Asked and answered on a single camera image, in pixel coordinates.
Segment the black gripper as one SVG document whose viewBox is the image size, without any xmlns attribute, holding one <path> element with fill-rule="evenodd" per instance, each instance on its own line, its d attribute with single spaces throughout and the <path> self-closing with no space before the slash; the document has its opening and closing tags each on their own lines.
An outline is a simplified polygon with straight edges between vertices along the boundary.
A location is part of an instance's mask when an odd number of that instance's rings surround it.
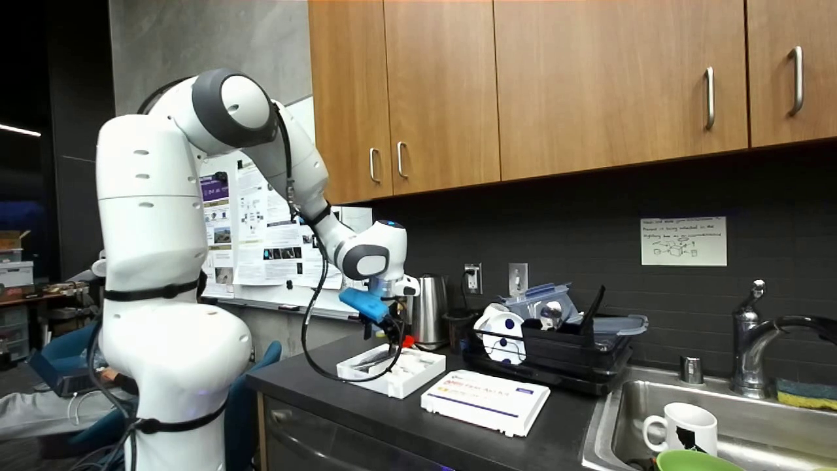
<svg viewBox="0 0 837 471">
<path fill-rule="evenodd" d="M 390 343 L 412 343 L 415 341 L 415 302 L 394 299 L 390 303 L 390 317 L 383 319 L 383 334 Z"/>
</svg>

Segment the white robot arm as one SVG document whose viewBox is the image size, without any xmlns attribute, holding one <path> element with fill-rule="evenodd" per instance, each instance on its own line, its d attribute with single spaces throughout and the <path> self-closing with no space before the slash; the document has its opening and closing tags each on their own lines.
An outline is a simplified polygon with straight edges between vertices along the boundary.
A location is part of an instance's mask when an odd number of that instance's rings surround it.
<svg viewBox="0 0 837 471">
<path fill-rule="evenodd" d="M 326 201 L 326 167 L 307 133 L 260 84 L 203 71 L 161 90 L 96 133 L 101 228 L 100 351 L 136 381 L 122 444 L 124 471 L 225 471 L 225 410 L 250 355 L 250 329 L 199 299 L 207 223 L 199 163 L 245 155 L 314 231 L 321 256 L 351 285 L 339 294 L 362 322 L 391 329 L 391 311 L 417 294 L 404 273 L 396 223 L 345 226 Z"/>
</svg>

